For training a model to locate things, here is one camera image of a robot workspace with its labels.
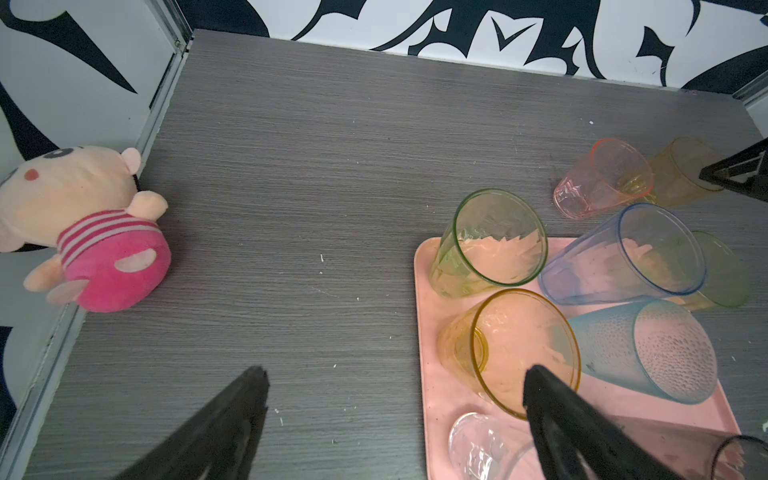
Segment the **stuffed animal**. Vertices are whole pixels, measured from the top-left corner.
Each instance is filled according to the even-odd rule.
[[[0,182],[0,252],[25,242],[58,252],[24,280],[48,301],[77,301],[92,312],[140,302],[165,277],[170,249],[157,228],[165,199],[137,192],[135,148],[52,151],[24,162]]]

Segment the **pink transparent cup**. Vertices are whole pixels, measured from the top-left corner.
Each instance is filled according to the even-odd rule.
[[[616,138],[598,141],[554,189],[554,204],[568,218],[592,217],[648,194],[650,165],[635,147]]]

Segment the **clear glass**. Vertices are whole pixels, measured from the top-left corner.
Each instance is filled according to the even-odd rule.
[[[689,295],[706,266],[699,243],[665,209],[635,204],[585,233],[550,260],[541,291],[561,305]]]
[[[654,185],[650,165],[616,138],[598,141],[554,189],[555,206],[579,220],[644,196]]]
[[[722,191],[720,185],[699,178],[701,169],[722,160],[720,154],[695,138],[676,138],[648,163],[654,188],[642,200],[675,207]]]
[[[569,320],[584,373],[624,388],[694,405],[717,386],[707,333],[682,306],[647,300]]]
[[[611,420],[686,480],[764,480],[768,476],[768,444],[754,437],[647,419]]]
[[[530,290],[494,293],[445,326],[437,338],[440,363],[456,379],[507,413],[526,419],[525,373],[543,365],[573,390],[581,361],[560,311]]]
[[[458,298],[533,280],[547,261],[547,234],[536,212],[509,192],[469,194],[456,209],[429,269],[429,283]]]
[[[451,463],[461,478],[544,478],[527,424],[468,413],[456,420],[448,440]]]
[[[719,238],[697,230],[692,233],[704,254],[707,278],[698,292],[669,300],[688,310],[742,306],[750,294],[750,280],[744,265]]]

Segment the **pink tray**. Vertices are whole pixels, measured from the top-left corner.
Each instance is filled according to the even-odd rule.
[[[574,238],[550,238],[549,256],[557,255]],[[429,285],[429,265],[435,259],[439,238],[425,240],[413,259],[416,285],[416,315],[419,324],[419,355],[422,364],[422,399],[424,402],[424,440],[426,443],[427,476],[430,480],[461,480],[448,457],[448,435],[456,419],[468,412],[480,412],[520,422],[496,405],[486,402],[467,389],[442,368],[437,358],[438,331],[451,319],[481,302],[491,294],[477,295],[460,300],[447,300]],[[541,293],[538,281],[523,288]],[[607,308],[600,306],[558,307],[571,318],[582,313]],[[704,403],[695,406],[658,399],[611,385],[581,374],[579,395],[602,412],[627,417],[661,420],[695,425],[723,432],[740,433],[730,410],[723,387],[717,383],[715,393]]]

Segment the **table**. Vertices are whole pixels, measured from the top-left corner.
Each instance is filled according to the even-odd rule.
[[[760,139],[730,97],[197,31],[142,181],[170,209],[164,283],[89,314],[28,478],[105,478],[247,366],[270,375],[252,478],[425,478],[412,258],[460,200],[510,190],[549,235],[551,192],[603,137],[652,155],[678,135]],[[768,419],[768,204],[675,209],[753,270],[749,303],[696,317],[741,429]]]

